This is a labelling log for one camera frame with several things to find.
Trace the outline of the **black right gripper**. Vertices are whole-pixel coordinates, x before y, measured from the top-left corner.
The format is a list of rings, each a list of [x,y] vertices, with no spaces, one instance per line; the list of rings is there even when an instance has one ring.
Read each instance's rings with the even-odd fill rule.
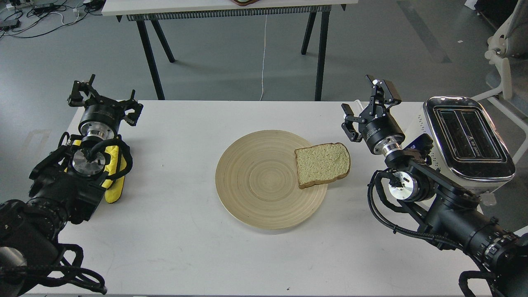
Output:
[[[371,83],[372,90],[368,106],[360,117],[355,117],[349,104],[341,104],[344,112],[341,127],[349,141],[361,142],[364,139],[369,151],[379,155],[383,141],[395,138],[401,144],[405,140],[402,129],[390,114],[390,109],[401,104],[402,98],[391,81],[375,79],[372,75],[365,75],[365,78]],[[354,123],[358,123],[359,132]]]

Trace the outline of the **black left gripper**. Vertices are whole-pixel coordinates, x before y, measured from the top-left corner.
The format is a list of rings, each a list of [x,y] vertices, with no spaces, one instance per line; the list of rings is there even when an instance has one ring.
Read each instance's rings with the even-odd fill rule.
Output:
[[[95,74],[87,82],[75,80],[68,96],[70,107],[85,108],[78,126],[79,133],[83,137],[116,137],[122,120],[136,126],[144,107],[134,99],[136,91],[132,90],[128,100],[100,100],[92,86],[94,80]]]

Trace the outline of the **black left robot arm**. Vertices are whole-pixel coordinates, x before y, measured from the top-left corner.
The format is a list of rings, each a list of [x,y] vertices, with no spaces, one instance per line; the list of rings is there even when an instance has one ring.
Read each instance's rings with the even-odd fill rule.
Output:
[[[133,158],[118,133],[138,122],[143,105],[113,100],[87,82],[74,81],[71,107],[83,107],[79,134],[64,133],[58,148],[32,169],[29,200],[1,203],[1,295],[19,297],[37,285],[72,284],[105,295],[104,278],[82,267],[83,249],[59,243],[68,222],[90,220],[103,199],[118,199]]]

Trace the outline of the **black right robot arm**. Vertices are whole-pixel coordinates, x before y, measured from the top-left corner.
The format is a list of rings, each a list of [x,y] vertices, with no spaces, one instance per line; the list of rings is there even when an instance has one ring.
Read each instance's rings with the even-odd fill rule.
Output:
[[[402,148],[404,133],[390,114],[401,104],[397,90],[390,81],[366,79],[372,88],[368,106],[357,117],[342,104],[342,128],[352,142],[365,141],[372,154],[385,158],[386,169],[375,171],[368,184],[372,215],[393,233],[470,257],[478,270],[460,274],[464,296],[474,296],[470,279],[483,279],[494,297],[526,297],[527,235],[485,217],[477,210],[477,195],[431,167],[434,140],[428,134]]]

